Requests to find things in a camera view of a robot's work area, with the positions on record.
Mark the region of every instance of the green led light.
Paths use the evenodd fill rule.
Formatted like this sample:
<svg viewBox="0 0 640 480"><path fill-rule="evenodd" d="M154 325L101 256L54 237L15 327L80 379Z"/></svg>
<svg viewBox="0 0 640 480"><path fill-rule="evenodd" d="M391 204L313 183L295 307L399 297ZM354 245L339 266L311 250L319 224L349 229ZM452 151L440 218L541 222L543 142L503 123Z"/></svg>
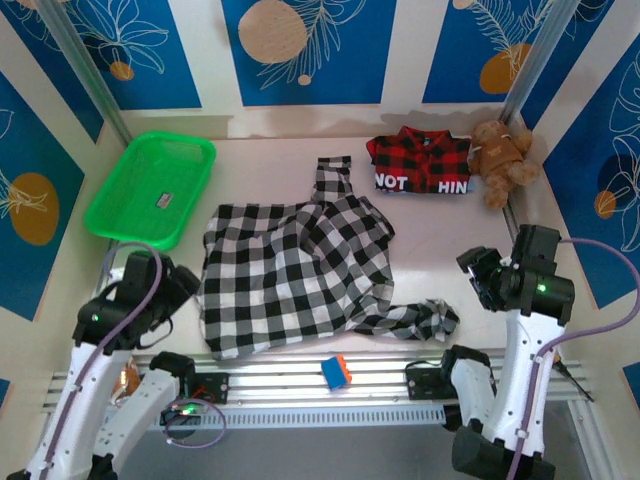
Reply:
<svg viewBox="0 0 640 480"><path fill-rule="evenodd" d="M189 405L187 408L182 410L182 414L183 415L193 415L195 412L196 412L196 406L195 405Z"/></svg>

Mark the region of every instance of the cable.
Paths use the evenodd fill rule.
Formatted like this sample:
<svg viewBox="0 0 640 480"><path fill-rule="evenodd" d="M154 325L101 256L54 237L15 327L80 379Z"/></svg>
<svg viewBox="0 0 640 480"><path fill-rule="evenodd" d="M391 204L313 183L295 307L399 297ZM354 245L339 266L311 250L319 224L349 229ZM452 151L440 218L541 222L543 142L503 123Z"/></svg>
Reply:
<svg viewBox="0 0 640 480"><path fill-rule="evenodd" d="M573 386L576 387L578 389L578 391L582 395L584 395L584 397L587 400L589 400L592 403L595 402L595 400L593 399L591 394L589 394L589 392L587 392L584 389L584 387L582 385L580 385L580 383L575 378L573 378L573 375L571 375L571 372L569 371L567 366L562 362L562 358L557 353L555 355L555 358L553 359L553 369L556 372L558 372L560 375L562 375L564 378L569 380L571 383L573 383Z"/></svg>
<svg viewBox="0 0 640 480"><path fill-rule="evenodd" d="M136 349L138 350L149 350L150 348L155 347L158 343L160 343L162 340L164 340L165 338L167 338L169 335L171 335L173 333L173 320L171 318L167 319L167 322L169 322L169 332L166 333L165 335L161 336L158 340L156 340L155 342L149 344L149 345L141 345L140 344L140 340L138 340L138 345L136 345Z"/></svg>
<svg viewBox="0 0 640 480"><path fill-rule="evenodd" d="M80 388L82 387L82 382L84 381L85 377L89 373L89 370L95 363L98 356L104 350L104 347L106 347L109 344L109 342L111 342L111 340L113 340L116 337L116 335L122 332L122 330L124 330L131 322L133 322L138 317L138 315L140 315L140 313L147 307L147 305L153 298L153 295L158 290L158 286L160 285L160 280L162 280L162 261L160 260L160 256L158 255L158 252L156 252L156 250L153 247L147 245L146 243L125 242L125 243L120 243L116 245L107 253L105 257L105 262L104 262L105 265L110 265L111 262L113 261L113 258L115 257L115 254L118 252L118 250L120 250L123 247L141 247L151 252L151 255L153 255L153 258L156 262L156 272L155 272L155 277L153 279L153 283L151 284L151 288L147 292L147 295L142 299L142 301L138 304L138 306L133 310L131 310L131 312L129 312L129 314L118 325L116 325L113 328L113 330L111 330L107 334L106 337L104 337L100 341L100 343L96 346L94 351L91 352L91 355L89 356L86 363L80 370L80 373L78 374L78 377L74 382L74 387L76 388L71 390L71 392L69 393L69 396L64 402L64 405L60 412L60 417L58 418L58 423L56 424L53 430L53 434L51 435L51 441L49 442L49 447L47 448L47 452L44 457L45 465L51 464L51 460L53 459L53 455L55 454L56 447L58 446L58 442L60 441L60 436L62 435L64 424L67 421L67 417L69 416L69 411L71 410L71 406L73 405L76 395L80 391ZM47 478L48 473L49 473L49 467L47 466L41 471L40 477L39 477L40 480L45 480Z"/></svg>
<svg viewBox="0 0 640 480"><path fill-rule="evenodd" d="M615 248L610 247L609 245L599 242L597 240L591 240L586 238L566 238L566 239L560 240L560 243L594 245L594 246L603 248L604 250L616 255L629 268L636 282L636 292L637 292L636 303L633 305L633 308L627 314L627 316L625 316L624 318L621 318L617 322L611 323L609 325L604 325L602 327L581 330L579 332L565 333L564 335L561 335L560 337L550 341L538 351L536 358L543 357L553 347L563 342L566 342L568 340L574 340L576 338L586 337L589 335L597 335L599 333L610 332L611 330L615 330L616 328L623 327L627 323L629 323L631 320L633 320L635 316L638 314L638 312L640 312L640 273L638 273L638 270L636 269L636 267L633 265L633 263L631 263L631 260L629 260L627 257L625 257L622 253L620 253ZM522 417L522 424L520 425L520 429L525 432L527 430L527 427L529 426L529 421L531 420L531 414L533 411L533 400L536 394L536 383L538 381L539 371L540 371L540 363L534 362L533 368L531 369L531 376L529 378L529 387L527 390L527 402L525 404L524 415ZM516 450L513 455L513 460L511 461L511 466L509 467L507 480L514 480L516 477L516 472L518 471L518 466L520 464L520 458L522 457L522 450L524 449L524 440L525 440L524 438L518 438L518 442L516 443Z"/></svg>
<svg viewBox="0 0 640 480"><path fill-rule="evenodd" d="M185 404L190 404L190 403L197 403L198 405L204 405L205 407L208 407L208 408L214 410L220 416L220 419L222 420L222 431L220 432L220 434L216 438L214 438L210 442L193 444L193 445L188 444L188 443L183 443L180 440L177 440L177 439L173 438L169 434L169 427L171 426L171 424L174 423L174 421L177 418L182 418L181 415L176 415L175 417L173 417L173 418L171 418L171 419L169 419L167 421L166 425L164 426L164 430L162 431L162 433L164 433L164 436L167 437L167 443L169 445L175 445L176 447L189 448L189 449L192 449L192 450L198 450L198 449L201 449L201 448L213 447L216 443L218 443L220 440L222 440L222 437L224 437L224 434L227 431L227 418L224 416L224 413L222 413L222 410L220 410L217 406L215 406L211 402L207 402L206 400L202 400L201 398L179 398L179 399L174 400L173 402L171 402L169 405L167 405L167 408L174 408L176 405L185 405Z"/></svg>
<svg viewBox="0 0 640 480"><path fill-rule="evenodd" d="M434 363L434 362L431 362L429 360L416 360L415 362L407 363L404 366L404 371L406 373L407 370L409 370L410 368L415 367L416 365L421 365L423 363L427 364L427 365L431 365L432 367L441 367L442 366L442 362Z"/></svg>

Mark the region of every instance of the green basket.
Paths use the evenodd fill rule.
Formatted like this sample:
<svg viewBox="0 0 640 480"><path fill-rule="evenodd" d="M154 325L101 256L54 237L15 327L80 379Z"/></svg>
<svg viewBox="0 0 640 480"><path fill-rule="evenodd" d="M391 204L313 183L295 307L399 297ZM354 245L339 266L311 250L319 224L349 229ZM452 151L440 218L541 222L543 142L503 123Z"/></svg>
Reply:
<svg viewBox="0 0 640 480"><path fill-rule="evenodd" d="M210 176L208 140L166 132L137 137L102 186L84 221L95 235L171 250Z"/></svg>

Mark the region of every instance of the fabric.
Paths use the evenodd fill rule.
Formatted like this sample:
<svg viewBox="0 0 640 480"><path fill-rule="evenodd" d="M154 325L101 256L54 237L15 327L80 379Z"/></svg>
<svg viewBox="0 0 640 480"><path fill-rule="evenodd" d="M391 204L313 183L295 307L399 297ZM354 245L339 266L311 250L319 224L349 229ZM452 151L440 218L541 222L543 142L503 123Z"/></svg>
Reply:
<svg viewBox="0 0 640 480"><path fill-rule="evenodd" d="M522 154L511 141L511 137L504 135L489 140L476 152L480 175L486 178L493 170L501 165L522 161Z"/></svg>
<svg viewBox="0 0 640 480"><path fill-rule="evenodd" d="M397 135L367 142L376 167L376 188L392 192L466 193L471 141L447 130L402 127Z"/></svg>
<svg viewBox="0 0 640 480"><path fill-rule="evenodd" d="M213 356L235 358L354 330L444 340L458 317L442 301L390 305L394 231L349 182L350 157L318 160L310 201L221 205L204 235L199 300Z"/></svg>

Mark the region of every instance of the metal bracket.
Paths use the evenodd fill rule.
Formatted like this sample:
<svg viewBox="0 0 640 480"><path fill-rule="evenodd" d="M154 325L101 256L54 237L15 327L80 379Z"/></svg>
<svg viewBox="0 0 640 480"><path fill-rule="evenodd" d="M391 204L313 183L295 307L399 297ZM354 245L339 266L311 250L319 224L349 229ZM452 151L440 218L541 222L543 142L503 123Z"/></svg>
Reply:
<svg viewBox="0 0 640 480"><path fill-rule="evenodd" d="M220 405L227 404L229 374L222 372L196 373L193 397Z"/></svg>
<svg viewBox="0 0 640 480"><path fill-rule="evenodd" d="M442 378L440 368L410 367L405 370L409 400L455 400L456 389Z"/></svg>

